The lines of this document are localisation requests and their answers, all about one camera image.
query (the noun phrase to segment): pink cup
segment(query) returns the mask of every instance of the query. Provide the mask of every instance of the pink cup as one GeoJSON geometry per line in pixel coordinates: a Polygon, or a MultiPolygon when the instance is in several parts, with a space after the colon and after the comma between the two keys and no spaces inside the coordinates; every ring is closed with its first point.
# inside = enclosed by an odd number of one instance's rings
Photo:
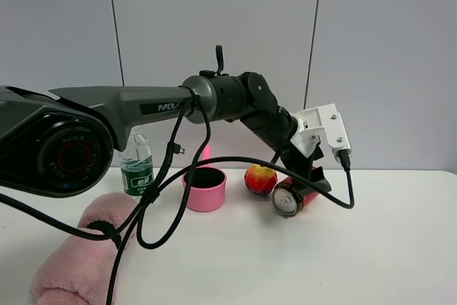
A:
{"type": "MultiPolygon", "coordinates": [[[[211,147],[206,146],[201,154],[201,159],[209,159],[211,147]]],[[[182,177],[184,188],[186,187],[189,174],[182,177]]],[[[220,169],[205,165],[195,170],[191,192],[187,207],[197,212],[210,212],[222,206],[226,198],[227,175],[220,169]]]]}

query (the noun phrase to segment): apple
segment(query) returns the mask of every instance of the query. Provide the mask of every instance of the apple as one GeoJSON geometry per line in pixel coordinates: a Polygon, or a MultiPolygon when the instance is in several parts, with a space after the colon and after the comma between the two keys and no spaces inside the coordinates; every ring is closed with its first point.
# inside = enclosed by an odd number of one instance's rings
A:
{"type": "Polygon", "coordinates": [[[268,196],[277,182],[278,176],[273,169],[258,164],[251,165],[244,174],[248,190],[259,196],[268,196]]]}

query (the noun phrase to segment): can lid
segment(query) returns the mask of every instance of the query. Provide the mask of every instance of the can lid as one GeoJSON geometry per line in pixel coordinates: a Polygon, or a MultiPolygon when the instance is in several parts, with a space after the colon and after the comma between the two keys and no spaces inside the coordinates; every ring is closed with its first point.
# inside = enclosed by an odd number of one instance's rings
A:
{"type": "Polygon", "coordinates": [[[298,211],[298,204],[295,197],[286,189],[274,189],[272,202],[275,209],[281,214],[293,216],[298,211]]]}

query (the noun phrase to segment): white wall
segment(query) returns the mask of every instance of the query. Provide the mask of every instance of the white wall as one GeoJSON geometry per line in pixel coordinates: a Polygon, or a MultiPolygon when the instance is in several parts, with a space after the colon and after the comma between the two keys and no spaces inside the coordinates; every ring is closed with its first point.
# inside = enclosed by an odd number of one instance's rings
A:
{"type": "Polygon", "coordinates": [[[0,84],[120,85],[111,0],[0,0],[0,84]]]}
{"type": "Polygon", "coordinates": [[[337,104],[355,168],[457,172],[456,4],[320,1],[308,106],[337,104]]]}
{"type": "MultiPolygon", "coordinates": [[[[281,105],[303,108],[316,0],[114,1],[127,86],[178,86],[199,70],[215,69],[214,47],[222,44],[226,72],[262,73],[281,105]]],[[[157,166],[173,125],[148,126],[157,166]]],[[[273,156],[241,123],[211,128],[214,156],[273,156]]],[[[176,156],[175,166],[187,165],[203,138],[204,126],[184,121],[177,142],[188,153],[176,156]]]]}

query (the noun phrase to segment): table surface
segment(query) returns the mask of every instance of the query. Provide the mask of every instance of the table surface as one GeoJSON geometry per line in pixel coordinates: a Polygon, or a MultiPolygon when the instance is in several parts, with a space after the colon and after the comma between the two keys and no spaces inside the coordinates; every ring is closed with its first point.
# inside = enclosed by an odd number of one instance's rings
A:
{"type": "MultiPolygon", "coordinates": [[[[124,254],[116,305],[135,304],[456,304],[457,176],[444,171],[353,171],[356,207],[318,197],[284,219],[249,194],[241,169],[226,169],[226,203],[187,210],[155,251],[137,243],[124,254]]],[[[347,199],[342,171],[327,171],[347,199]]],[[[46,199],[4,194],[69,224],[97,196],[122,191],[119,169],[92,190],[46,199]]],[[[182,195],[170,185],[145,217],[147,241],[173,220],[182,195]]],[[[0,302],[30,302],[31,279],[66,234],[0,204],[0,302]]]]}

